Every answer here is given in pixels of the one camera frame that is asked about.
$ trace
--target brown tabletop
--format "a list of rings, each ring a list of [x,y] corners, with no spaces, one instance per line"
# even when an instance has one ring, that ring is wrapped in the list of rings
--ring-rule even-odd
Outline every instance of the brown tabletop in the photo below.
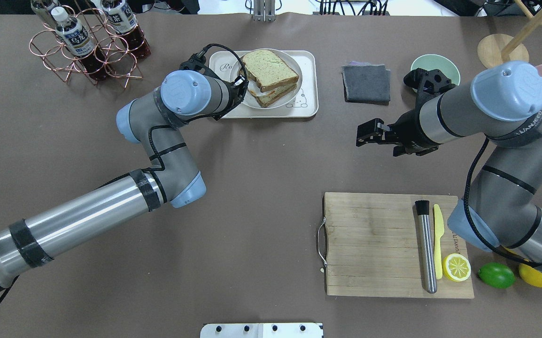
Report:
[[[324,323],[325,337],[542,337],[542,289],[494,289],[473,300],[328,297],[315,248],[326,191],[462,195],[483,137],[427,156],[355,147],[356,127],[413,108],[402,77],[419,55],[441,54],[462,81],[484,68],[476,47],[514,35],[523,18],[248,15],[138,17],[152,47],[143,81],[64,84],[28,51],[32,15],[0,15],[0,230],[149,162],[117,131],[118,109],[150,92],[208,43],[235,50],[310,51],[319,110],[306,120],[199,120],[181,129],[208,191],[165,205],[26,272],[0,306],[4,337],[185,337],[203,323]],[[525,45],[542,64],[542,28]],[[344,102],[340,66],[384,63],[391,102]],[[535,202],[542,207],[542,187]],[[502,261],[469,246],[479,268]]]

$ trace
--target green bowl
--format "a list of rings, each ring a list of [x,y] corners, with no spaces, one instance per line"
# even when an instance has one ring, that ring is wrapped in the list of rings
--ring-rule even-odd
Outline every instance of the green bowl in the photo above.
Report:
[[[423,68],[425,70],[439,69],[446,75],[451,82],[459,85],[461,83],[461,74],[458,72],[457,66],[453,62],[442,55],[425,54],[413,61],[411,70]]]

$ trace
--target metal ring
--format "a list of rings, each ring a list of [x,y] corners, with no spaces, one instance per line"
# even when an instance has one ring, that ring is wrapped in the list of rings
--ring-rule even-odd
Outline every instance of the metal ring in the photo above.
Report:
[[[319,225],[319,228],[317,228],[317,253],[319,254],[319,257],[321,257],[323,261],[323,268],[327,268],[327,261],[325,260],[325,257],[323,257],[321,253],[321,248],[319,246],[319,240],[320,240],[320,232],[321,228],[325,226],[325,216],[323,216],[323,221],[321,222],[321,225]],[[327,255],[327,227],[325,228],[325,255]]]

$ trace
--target wooden cutting board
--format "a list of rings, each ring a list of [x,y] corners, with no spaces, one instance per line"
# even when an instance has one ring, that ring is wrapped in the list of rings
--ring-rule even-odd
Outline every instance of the wooden cutting board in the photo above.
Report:
[[[424,291],[413,213],[417,200],[429,200],[432,209],[438,204],[442,210],[442,258],[451,253],[468,257],[465,241],[446,225],[456,196],[326,192],[327,295],[473,298],[472,278],[453,282],[444,276],[436,293]],[[434,238],[433,211],[430,221]]]

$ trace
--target yellow knife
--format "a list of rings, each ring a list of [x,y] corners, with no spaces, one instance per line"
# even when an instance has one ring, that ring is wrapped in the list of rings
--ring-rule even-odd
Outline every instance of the yellow knife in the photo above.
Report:
[[[434,266],[436,279],[442,278],[442,254],[440,252],[440,238],[444,235],[444,220],[438,205],[434,205]]]

